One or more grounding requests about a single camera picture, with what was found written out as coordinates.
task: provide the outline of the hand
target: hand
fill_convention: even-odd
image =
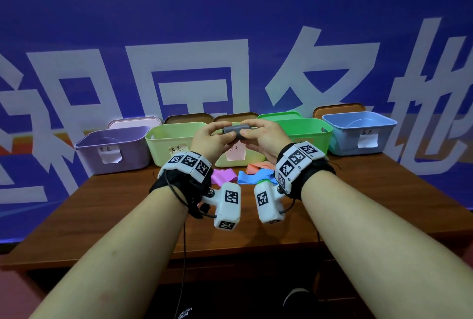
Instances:
[[[248,149],[265,155],[273,165],[278,161],[278,155],[281,150],[287,144],[292,143],[291,139],[277,122],[251,119],[244,120],[241,123],[257,127],[253,130],[240,130],[240,134],[248,139],[241,142],[246,144]]]
[[[215,131],[227,126],[232,126],[232,123],[230,121],[211,122],[200,128],[192,138],[191,151],[204,156],[212,165],[215,165],[222,153],[228,151],[236,142],[234,141],[237,135],[235,131],[224,135],[212,135]]]

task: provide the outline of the orange-brown lid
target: orange-brown lid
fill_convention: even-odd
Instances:
[[[172,115],[164,121],[164,124],[180,124],[183,122],[205,122],[210,124],[212,120],[212,115],[201,112],[197,114]]]
[[[214,121],[240,122],[247,119],[256,119],[258,114],[255,112],[241,112],[239,114],[228,114],[217,116]]]
[[[340,114],[343,112],[360,112],[360,111],[365,111],[365,107],[358,102],[354,102],[351,104],[319,106],[314,110],[313,116],[317,119],[322,119],[322,116],[327,115],[327,114]]]

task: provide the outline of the wrist strap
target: wrist strap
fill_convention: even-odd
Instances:
[[[158,179],[151,186],[150,192],[173,185],[186,197],[189,214],[194,218],[202,218],[203,215],[197,205],[212,185],[210,178],[212,173],[210,161],[202,155],[191,151],[180,153],[161,167]]]
[[[335,170],[327,162],[328,157],[308,141],[285,146],[276,163],[275,177],[286,195],[300,199],[300,192],[305,182],[321,170]]]

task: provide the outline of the person's right arm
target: person's right arm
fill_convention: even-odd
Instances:
[[[274,122],[245,123],[258,127],[240,132],[247,147],[275,163],[287,135]],[[377,318],[473,317],[473,270],[440,243],[327,171],[314,174],[301,197]]]

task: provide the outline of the pink paper label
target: pink paper label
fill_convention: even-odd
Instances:
[[[246,145],[242,144],[240,141],[233,145],[225,155],[227,156],[227,161],[238,161],[244,160],[246,157]]]

